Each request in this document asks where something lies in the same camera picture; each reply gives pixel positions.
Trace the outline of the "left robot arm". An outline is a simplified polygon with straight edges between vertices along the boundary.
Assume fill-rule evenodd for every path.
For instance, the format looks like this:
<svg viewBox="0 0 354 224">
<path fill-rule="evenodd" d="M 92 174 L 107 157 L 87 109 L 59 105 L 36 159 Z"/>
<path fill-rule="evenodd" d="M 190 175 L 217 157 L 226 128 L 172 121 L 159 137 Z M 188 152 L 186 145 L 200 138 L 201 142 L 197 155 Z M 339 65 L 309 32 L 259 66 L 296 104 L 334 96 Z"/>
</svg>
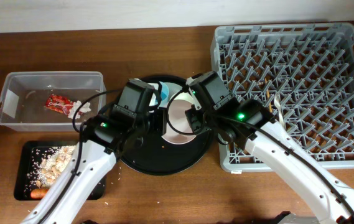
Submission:
<svg viewBox="0 0 354 224">
<path fill-rule="evenodd" d="M 151 131 L 165 132 L 165 109 L 134 113 L 114 106 L 81 126 L 79 142 L 60 177 L 23 223 L 71 223 L 122 153 Z"/>
</svg>

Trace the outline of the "red snack wrapper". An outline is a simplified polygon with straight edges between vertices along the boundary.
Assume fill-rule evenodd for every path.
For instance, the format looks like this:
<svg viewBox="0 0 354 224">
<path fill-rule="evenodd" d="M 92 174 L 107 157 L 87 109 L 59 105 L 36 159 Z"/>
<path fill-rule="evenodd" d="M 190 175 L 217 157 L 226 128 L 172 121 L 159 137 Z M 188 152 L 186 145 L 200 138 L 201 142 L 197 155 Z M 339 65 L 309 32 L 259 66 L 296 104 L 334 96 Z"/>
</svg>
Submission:
<svg viewBox="0 0 354 224">
<path fill-rule="evenodd" d="M 45 103 L 45 107 L 58 113 L 69 115 L 73 104 L 73 101 L 64 96 L 51 94 Z"/>
</svg>

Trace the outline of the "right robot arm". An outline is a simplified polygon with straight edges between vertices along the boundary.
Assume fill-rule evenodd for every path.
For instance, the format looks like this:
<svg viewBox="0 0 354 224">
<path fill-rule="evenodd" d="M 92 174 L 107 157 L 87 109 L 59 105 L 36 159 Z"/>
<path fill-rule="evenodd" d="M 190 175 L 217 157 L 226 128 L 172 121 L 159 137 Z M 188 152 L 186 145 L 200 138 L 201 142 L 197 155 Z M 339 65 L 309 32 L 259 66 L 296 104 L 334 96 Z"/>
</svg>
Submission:
<svg viewBox="0 0 354 224">
<path fill-rule="evenodd" d="M 189 125 L 199 125 L 234 143 L 270 167 L 309 206 L 319 223 L 354 223 L 354 189 L 306 153 L 258 101 L 231 100 L 185 112 Z"/>
</svg>

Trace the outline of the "pink bowl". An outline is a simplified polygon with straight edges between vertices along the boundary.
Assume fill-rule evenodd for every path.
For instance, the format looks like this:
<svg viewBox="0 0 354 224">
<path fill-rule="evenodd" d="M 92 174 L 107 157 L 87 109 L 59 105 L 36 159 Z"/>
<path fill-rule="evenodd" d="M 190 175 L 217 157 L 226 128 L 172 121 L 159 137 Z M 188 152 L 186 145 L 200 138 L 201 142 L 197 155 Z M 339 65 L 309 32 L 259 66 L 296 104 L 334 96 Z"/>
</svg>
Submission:
<svg viewBox="0 0 354 224">
<path fill-rule="evenodd" d="M 189 110 L 193 104 L 185 100 L 173 100 L 169 108 L 169 118 L 173 127 L 184 133 L 191 133 L 192 130 L 187 121 L 185 111 Z M 181 145 L 192 141 L 195 136 L 182 135 L 175 132 L 169 125 L 162 138 L 171 144 Z"/>
</svg>

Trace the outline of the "orange carrot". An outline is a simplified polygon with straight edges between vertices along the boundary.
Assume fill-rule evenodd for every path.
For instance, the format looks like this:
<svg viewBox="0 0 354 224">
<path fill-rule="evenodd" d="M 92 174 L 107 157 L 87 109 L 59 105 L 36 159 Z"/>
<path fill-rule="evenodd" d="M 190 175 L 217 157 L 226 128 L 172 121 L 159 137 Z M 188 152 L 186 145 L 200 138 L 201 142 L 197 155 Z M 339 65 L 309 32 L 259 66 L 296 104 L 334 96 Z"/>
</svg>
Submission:
<svg viewBox="0 0 354 224">
<path fill-rule="evenodd" d="M 39 188 L 39 189 L 34 189 L 30 193 L 30 197 L 34 200 L 41 200 L 45 197 L 47 192 L 49 191 L 49 188 Z"/>
</svg>

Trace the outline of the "rice and peanut scraps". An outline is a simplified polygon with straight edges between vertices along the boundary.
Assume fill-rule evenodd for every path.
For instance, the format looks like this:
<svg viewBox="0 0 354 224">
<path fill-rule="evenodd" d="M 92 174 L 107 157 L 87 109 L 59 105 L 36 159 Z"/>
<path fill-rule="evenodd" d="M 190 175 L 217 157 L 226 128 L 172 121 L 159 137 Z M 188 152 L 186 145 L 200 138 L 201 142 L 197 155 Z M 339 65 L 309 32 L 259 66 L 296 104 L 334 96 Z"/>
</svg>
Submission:
<svg viewBox="0 0 354 224">
<path fill-rule="evenodd" d="M 30 156 L 25 191 L 49 188 L 72 159 L 76 146 L 36 147 Z"/>
</svg>

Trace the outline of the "blue cup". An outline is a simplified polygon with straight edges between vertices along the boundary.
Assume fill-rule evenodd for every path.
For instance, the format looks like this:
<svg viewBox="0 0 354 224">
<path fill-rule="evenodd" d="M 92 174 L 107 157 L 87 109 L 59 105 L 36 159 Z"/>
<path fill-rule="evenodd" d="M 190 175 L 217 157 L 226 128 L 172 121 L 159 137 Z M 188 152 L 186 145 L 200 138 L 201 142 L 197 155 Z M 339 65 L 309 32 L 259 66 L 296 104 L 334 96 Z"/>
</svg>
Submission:
<svg viewBox="0 0 354 224">
<path fill-rule="evenodd" d="M 164 82 L 159 82 L 155 84 L 156 90 L 160 93 L 161 102 L 160 107 L 165 108 L 169 102 L 170 90 L 169 87 Z"/>
</svg>

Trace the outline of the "white tissue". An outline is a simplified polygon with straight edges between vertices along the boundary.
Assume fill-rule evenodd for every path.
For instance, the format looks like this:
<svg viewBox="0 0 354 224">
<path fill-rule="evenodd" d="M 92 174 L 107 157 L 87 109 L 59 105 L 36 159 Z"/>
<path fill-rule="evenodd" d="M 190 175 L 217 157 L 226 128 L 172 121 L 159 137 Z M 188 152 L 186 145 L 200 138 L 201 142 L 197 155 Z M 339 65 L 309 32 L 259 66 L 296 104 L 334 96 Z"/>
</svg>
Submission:
<svg viewBox="0 0 354 224">
<path fill-rule="evenodd" d="M 69 109 L 68 118 L 72 119 L 75 113 L 77 113 L 75 119 L 80 119 L 82 114 L 88 113 L 90 111 L 90 103 L 85 103 L 84 105 L 82 105 L 81 101 L 76 101 L 73 102 L 72 107 Z"/>
</svg>

